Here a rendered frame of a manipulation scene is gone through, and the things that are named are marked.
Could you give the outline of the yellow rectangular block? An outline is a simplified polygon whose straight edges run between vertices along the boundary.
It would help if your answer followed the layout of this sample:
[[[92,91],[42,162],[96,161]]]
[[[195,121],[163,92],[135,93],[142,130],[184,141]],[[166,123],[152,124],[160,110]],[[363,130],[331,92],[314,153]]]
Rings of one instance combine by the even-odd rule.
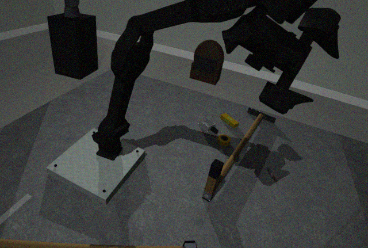
[[[224,120],[227,124],[229,124],[232,128],[238,127],[239,123],[234,120],[231,116],[224,113],[220,117],[222,120]]]

